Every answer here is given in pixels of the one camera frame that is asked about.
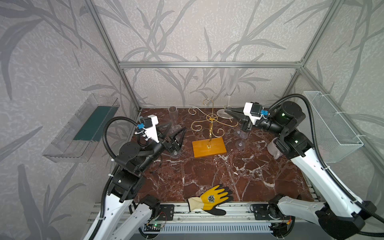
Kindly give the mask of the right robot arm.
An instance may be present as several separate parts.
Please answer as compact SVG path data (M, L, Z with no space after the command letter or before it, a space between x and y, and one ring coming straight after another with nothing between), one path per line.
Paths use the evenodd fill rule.
M367 219L384 219L376 214L374 203L354 194L323 160L312 106L305 96L287 95L267 110L259 103L246 103L242 108L226 108L225 112L242 124L244 132L257 128L276 134L272 143L277 150L308 177L325 199L312 204L279 194L269 202L275 211L316 224L336 240L354 235L384 236L363 231Z

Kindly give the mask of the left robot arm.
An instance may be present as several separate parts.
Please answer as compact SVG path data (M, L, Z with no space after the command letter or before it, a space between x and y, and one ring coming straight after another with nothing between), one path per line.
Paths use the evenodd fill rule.
M127 121L135 127L135 135L143 137L146 145L127 142L115 155L107 139L110 125L116 121ZM160 200L151 195L145 196L138 205L134 199L143 187L145 171L164 151L170 154L182 149L186 128L168 134L157 130L157 116L149 115L139 122L128 117L113 117L105 125L102 140L107 153L116 166L109 175L103 189L99 214L88 230L86 240L129 240L144 225L161 214Z

